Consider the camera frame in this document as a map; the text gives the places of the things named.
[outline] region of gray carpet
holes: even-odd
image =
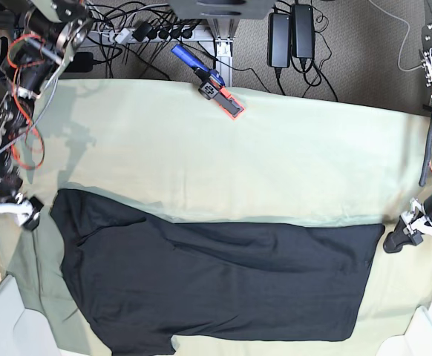
[[[95,1],[97,4],[109,5],[123,2],[123,0]],[[404,68],[417,66],[421,48],[421,27],[424,24],[422,0],[375,0],[375,2],[410,23],[411,30],[401,63]],[[309,3],[309,0],[301,0],[300,3]],[[368,0],[330,2],[313,0],[313,5],[323,11],[330,20],[324,36],[333,55],[324,64],[323,72],[335,88],[340,102],[428,115],[422,109],[422,105],[428,103],[428,90],[425,87],[423,70],[405,73],[397,68],[399,48],[407,30],[405,24],[386,16]],[[328,49],[319,35],[316,40],[315,52],[319,62],[328,56]],[[267,19],[240,21],[234,43],[233,65],[237,68],[254,68],[271,92],[280,93],[274,70],[266,65],[266,43]],[[144,58],[148,58],[153,46],[154,44],[148,46]],[[159,55],[154,65],[168,73],[174,81],[198,83],[197,77],[169,53],[171,47],[170,44]],[[90,49],[98,59],[102,58],[96,47],[85,50]],[[203,56],[201,59],[211,65],[210,60]],[[131,54],[126,65],[120,59],[114,61],[114,75],[116,78],[137,78],[144,67],[145,65]],[[103,78],[104,73],[105,66],[100,65],[94,67],[91,73],[67,75],[67,77]],[[144,78],[162,79],[162,76],[153,70],[147,70]],[[292,68],[283,70],[281,82],[287,95],[290,96],[301,96],[307,88],[301,74],[296,73]],[[234,86],[264,90],[250,71],[235,71]],[[334,100],[325,83],[311,88],[307,97]]]

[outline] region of black t-shirt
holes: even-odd
[[[113,355],[172,355],[171,336],[348,338],[382,225],[173,224],[60,190],[62,273]]]

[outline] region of black cable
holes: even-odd
[[[279,87],[279,89],[282,92],[282,95],[286,96],[284,89],[282,88],[282,84],[281,84],[281,73],[282,73],[282,68],[280,67],[275,67],[274,68],[275,71],[275,80],[277,81],[277,85]]]
[[[156,18],[156,20],[158,20],[160,22],[160,25],[157,27],[157,30],[163,29],[164,28],[163,24],[165,23],[165,21],[169,22],[170,20],[168,20],[168,19],[170,19],[171,16],[173,16],[173,15],[174,15],[174,13],[167,13],[164,16],[164,19]]]
[[[139,49],[137,50],[137,54],[139,56],[142,55],[143,51],[146,50],[146,48],[148,47],[148,45],[150,44],[151,40],[149,39],[147,42],[142,43],[139,47]]]
[[[259,83],[261,83],[261,85],[262,85],[262,87],[264,88],[264,90],[265,90],[267,93],[271,93],[271,91],[270,91],[269,89],[267,89],[267,86],[264,84],[264,82],[262,82],[262,79],[261,79],[260,76],[256,73],[256,71],[254,70],[254,68],[239,69],[239,68],[232,67],[232,66],[228,65],[227,63],[224,63],[224,62],[220,61],[217,57],[213,56],[213,55],[212,55],[210,52],[208,52],[208,51],[206,50],[206,48],[203,47],[202,44],[199,43],[199,42],[198,42],[198,44],[199,44],[199,45],[200,45],[204,50],[200,50],[200,49],[198,49],[198,48],[194,48],[194,47],[192,47],[192,46],[190,46],[190,45],[187,45],[186,43],[183,43],[183,42],[180,42],[180,43],[181,43],[182,45],[186,46],[186,47],[189,47],[189,48],[191,48],[191,49],[193,49],[193,50],[197,50],[198,52],[201,52],[201,53],[205,54],[205,55],[208,56],[209,58],[211,58],[211,59],[213,59],[213,60],[216,60],[216,61],[220,62],[222,65],[225,65],[225,66],[227,66],[227,67],[229,67],[229,68],[231,68],[231,69],[233,69],[233,70],[236,70],[237,72],[246,72],[246,71],[248,71],[248,70],[252,71],[252,72],[254,73],[255,77],[258,79]]]
[[[289,4],[288,2],[285,2],[285,1],[282,1],[282,0],[277,0],[276,2],[280,2],[281,4],[284,4],[284,5],[288,6],[288,7],[291,7],[291,6],[292,6],[292,5]]]
[[[142,59],[142,57],[140,57],[137,52],[135,52],[131,48],[129,48],[128,50],[130,50],[141,62],[143,62],[143,64],[148,65],[151,69],[153,69],[153,70],[157,71],[158,73],[160,73],[161,75],[163,75],[166,78],[166,80],[171,80],[170,76],[167,73],[163,72],[162,70],[160,70],[157,67],[148,63],[146,60]]]
[[[125,12],[124,10],[122,10],[122,8],[124,6],[132,5],[132,4],[137,4],[137,5],[145,6],[145,4],[142,3],[141,1],[128,1],[128,2],[125,2],[125,3],[121,4],[121,5],[119,5],[119,6],[112,6],[112,7],[111,6],[106,6],[106,7],[109,7],[111,9],[113,9],[112,11],[109,11],[108,13],[106,13],[106,15],[109,16],[109,15],[111,15],[116,10],[120,10],[120,11]]]
[[[217,52],[216,39],[213,39],[213,51],[216,54],[216,52]],[[216,69],[216,62],[217,62],[216,57],[214,57],[213,58],[213,69]]]
[[[106,63],[108,61],[114,60],[115,58],[117,58],[118,56],[120,56],[122,54],[122,52],[123,52],[122,49],[118,48],[118,47],[116,48],[116,50],[120,51],[117,55],[113,56],[112,58],[109,58],[107,61],[96,61],[96,60],[94,60],[94,64],[95,65],[103,65],[104,63]]]
[[[115,32],[115,26],[114,26],[114,24],[112,23],[112,21],[109,21],[108,20],[108,18],[107,18],[107,16],[105,15],[105,14],[103,14],[103,13],[101,13],[100,11],[98,11],[98,10],[94,10],[95,12],[97,12],[98,14],[100,14],[101,15],[101,17],[103,17],[104,18],[104,20],[106,20],[106,22],[108,23],[108,25],[113,29],[113,31]],[[101,53],[102,53],[102,55],[103,55],[103,57],[104,57],[104,61],[103,61],[103,63],[105,63],[105,78],[108,78],[108,77],[110,77],[110,78],[113,78],[114,77],[114,72],[112,71],[112,64],[113,64],[113,60],[115,59],[115,58],[117,58],[120,54],[122,54],[122,51],[120,50],[119,51],[119,53],[118,53],[118,55],[117,56],[114,56],[114,53],[115,53],[115,50],[117,49],[117,44],[114,44],[113,46],[105,46],[104,44],[103,44],[103,34],[102,33],[100,33],[99,34],[99,43],[98,43],[98,45],[99,45],[99,49],[100,49],[100,51],[101,51]]]
[[[292,57],[292,56],[290,56],[290,61],[291,61],[291,63],[292,63],[292,67],[293,67],[293,69],[295,69],[295,71],[296,71],[297,73],[300,73],[300,74],[303,74],[303,73],[304,73],[302,70],[299,70],[299,69],[295,66],[295,63],[294,63],[294,61],[293,61],[293,57]]]
[[[126,15],[131,15],[131,14],[133,14],[133,13],[138,13],[138,12],[140,12],[140,11],[148,11],[148,12],[150,12],[150,13],[153,13],[155,16],[160,17],[161,19],[164,19],[163,16],[160,15],[161,13],[164,13],[164,14],[167,14],[167,13],[168,13],[168,11],[165,11],[165,12],[162,12],[162,11],[155,11],[155,10],[153,10],[153,9],[151,9],[151,8],[150,8],[150,9],[143,9],[143,10],[141,10],[141,9],[136,9],[136,10],[124,11],[124,13],[125,13]],[[112,21],[112,20],[118,19],[119,17],[122,17],[122,16],[123,16],[123,15],[115,15],[115,16],[109,17],[108,20]]]
[[[319,33],[319,35],[322,37],[322,39],[323,39],[325,45],[327,46],[328,51],[330,52],[330,54],[329,54],[329,56],[328,56],[327,58],[321,60],[321,62],[320,62],[320,66],[319,66],[319,68],[320,68],[320,70],[321,70],[321,69],[323,68],[323,65],[325,64],[325,62],[328,61],[328,60],[332,57],[333,52],[332,52],[330,46],[328,45],[327,40],[325,39],[325,36],[323,36],[322,33]],[[317,73],[316,76],[315,76],[315,78],[313,78],[312,83],[315,82],[316,80],[318,80],[318,78],[319,78],[320,81],[321,81],[321,77],[320,77],[320,76],[318,75],[318,73]],[[307,89],[304,91],[304,94],[302,95],[302,98],[304,98],[304,97],[307,95],[308,90],[310,90],[310,88],[312,87],[312,85],[311,85],[312,83],[307,83],[309,86],[308,86]]]
[[[432,158],[432,118],[430,120],[429,130],[427,131],[427,139],[425,140],[424,162],[422,162],[421,177],[419,179],[419,187],[425,187],[427,175],[429,172],[429,162]]]
[[[280,77],[279,77],[279,78],[275,78],[275,80],[277,81],[277,85],[278,85],[279,89],[281,90],[282,95],[286,96],[287,94],[285,94],[285,91],[284,91],[284,89],[282,88],[281,78],[280,78]]]
[[[318,72],[316,70],[315,70],[315,72],[316,72],[317,75],[316,75],[316,77],[312,81],[310,81],[307,78],[307,73],[303,73],[302,74],[303,77],[304,77],[304,82],[305,82],[305,84],[308,85],[309,88],[319,87],[321,85],[321,83],[322,83],[321,77],[318,75]]]
[[[287,13],[290,15],[290,11],[282,10],[281,8],[276,7],[275,5],[272,7],[272,9],[274,9],[274,13],[277,13],[278,11],[280,11],[281,13]]]
[[[152,54],[150,56],[150,59],[148,60],[148,65],[145,66],[145,69],[143,70],[142,74],[139,75],[139,79],[141,79],[145,73],[147,73],[147,70],[150,68],[150,65],[152,65],[155,60],[157,59],[157,57],[160,55],[160,53],[162,53],[162,51],[170,44],[170,41],[164,41],[161,43],[160,48],[157,48],[157,46],[155,46],[155,51],[154,54]]]
[[[323,77],[323,79],[325,79],[325,82],[327,82],[328,86],[330,87],[330,90],[333,93],[333,96],[335,97],[336,102],[339,102],[338,100],[338,95],[336,95],[335,89],[333,89],[332,85],[330,84],[330,81],[328,80],[328,78],[323,74],[323,72],[317,67],[317,64],[315,62],[313,62],[313,67],[315,68],[315,70],[317,71],[318,74],[320,74],[321,77]]]
[[[319,9],[313,6],[313,0],[310,0],[310,6],[313,7],[315,11],[318,11],[320,13],[320,15],[315,18],[317,24],[322,23],[323,20],[327,21],[321,30],[315,30],[316,33],[322,33],[328,28],[328,25],[330,24],[330,20],[323,14],[323,12],[321,12]]]
[[[116,7],[113,7],[114,8],[114,10],[112,10],[111,12],[109,12],[107,15],[110,15],[111,13],[113,13],[115,10],[122,10],[122,7],[124,7],[124,6],[127,6],[127,5],[133,5],[133,4],[137,4],[137,5],[142,5],[142,7],[144,7],[144,6],[146,6],[147,4],[144,4],[143,2],[141,2],[141,1],[127,1],[127,2],[124,2],[123,4],[121,4],[121,5],[119,5],[119,6],[116,6]],[[145,10],[150,10],[150,11],[154,11],[154,12],[156,12],[156,13],[164,13],[164,12],[168,12],[168,11],[158,11],[158,10],[155,10],[157,7],[153,7],[153,8],[150,8],[150,9],[145,9]]]
[[[96,5],[93,5],[93,6],[95,6],[95,7],[103,7],[103,8],[105,8],[105,9],[113,9],[113,11],[115,11],[115,10],[119,10],[119,11],[122,12],[122,16],[125,16],[125,21],[127,21],[127,14],[125,13],[124,10],[117,9],[117,8],[114,7],[114,6],[108,6],[108,5],[97,5],[97,4],[96,4]],[[101,13],[100,11],[95,10],[95,9],[93,9],[92,11],[97,12],[98,14],[102,15],[102,17],[104,17],[104,18],[106,18],[106,17],[108,16],[108,14],[109,14],[109,13],[103,14],[103,13]]]

